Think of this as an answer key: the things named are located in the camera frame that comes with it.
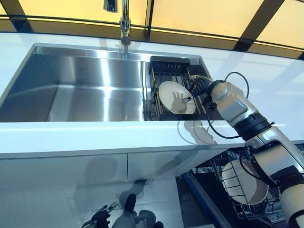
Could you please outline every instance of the white cabinet door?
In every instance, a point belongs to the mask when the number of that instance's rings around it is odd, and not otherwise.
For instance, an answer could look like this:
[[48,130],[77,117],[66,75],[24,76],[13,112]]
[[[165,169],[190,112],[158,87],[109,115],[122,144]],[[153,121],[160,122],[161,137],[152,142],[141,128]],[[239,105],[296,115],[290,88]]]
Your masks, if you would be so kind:
[[0,190],[127,180],[127,155],[0,160]]
[[180,176],[223,151],[225,149],[129,153],[129,180]]

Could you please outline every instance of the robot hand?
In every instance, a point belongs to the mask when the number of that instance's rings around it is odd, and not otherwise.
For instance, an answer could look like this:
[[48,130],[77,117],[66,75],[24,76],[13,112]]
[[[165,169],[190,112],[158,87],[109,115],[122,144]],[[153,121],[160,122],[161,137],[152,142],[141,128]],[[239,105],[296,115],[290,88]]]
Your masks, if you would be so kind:
[[104,205],[81,228],[109,228],[110,221],[107,221],[107,219],[110,217],[110,212],[116,206],[117,202],[112,203],[109,207]]
[[204,77],[204,76],[191,76],[193,78],[193,90],[192,93],[189,97],[185,97],[182,100],[182,103],[185,104],[188,101],[190,101],[191,99],[205,93],[207,91],[207,89],[209,88],[209,86],[212,84],[212,80]]

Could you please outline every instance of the faucet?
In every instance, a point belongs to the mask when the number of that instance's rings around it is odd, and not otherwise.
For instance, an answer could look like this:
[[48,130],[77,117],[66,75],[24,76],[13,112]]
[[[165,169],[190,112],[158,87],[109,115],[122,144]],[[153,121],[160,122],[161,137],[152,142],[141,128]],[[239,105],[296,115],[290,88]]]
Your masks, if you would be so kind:
[[[104,0],[104,10],[112,13],[118,12],[118,0]],[[121,29],[121,42],[125,53],[128,52],[128,46],[131,43],[130,38],[130,19],[129,19],[129,0],[123,0],[123,16],[119,21]]]

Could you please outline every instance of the sink basin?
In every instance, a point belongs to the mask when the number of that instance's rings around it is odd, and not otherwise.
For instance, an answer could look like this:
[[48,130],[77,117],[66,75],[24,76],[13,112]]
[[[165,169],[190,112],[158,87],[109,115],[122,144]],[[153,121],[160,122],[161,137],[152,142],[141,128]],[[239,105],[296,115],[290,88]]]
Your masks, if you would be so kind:
[[144,121],[152,55],[201,63],[198,56],[34,45],[0,98],[0,122]]

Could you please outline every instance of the dishwasher rack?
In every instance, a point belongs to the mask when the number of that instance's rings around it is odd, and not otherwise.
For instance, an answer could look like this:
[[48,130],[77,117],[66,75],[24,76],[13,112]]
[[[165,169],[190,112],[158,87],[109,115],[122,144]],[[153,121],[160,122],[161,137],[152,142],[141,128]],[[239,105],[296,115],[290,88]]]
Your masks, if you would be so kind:
[[[218,179],[218,181],[224,182],[224,179],[222,178],[221,174],[222,174],[222,169],[224,168],[224,166],[230,162],[231,166],[233,167],[233,160],[238,160],[240,153],[242,153],[242,160],[251,160],[252,158],[252,154],[250,153],[249,150],[246,150],[244,148],[242,149],[238,149],[238,150],[227,150],[225,152],[223,152],[222,154],[212,158],[210,160],[211,165],[212,165],[212,169]],[[246,195],[242,190],[242,194],[239,196],[244,196],[246,199],[246,202],[248,202]],[[263,217],[267,217],[271,223],[276,223],[276,222],[281,222],[281,221],[285,221],[286,218],[283,214],[282,208],[281,208],[281,203],[280,203],[280,199],[279,199],[279,192],[278,189],[276,187],[273,186],[269,186],[269,191],[268,191],[268,195],[266,196],[266,198],[256,204],[256,205],[249,205],[247,204],[241,204],[235,200],[232,199],[232,196],[229,196],[230,202],[237,214],[237,216],[240,219],[257,219],[257,218],[263,218]]]

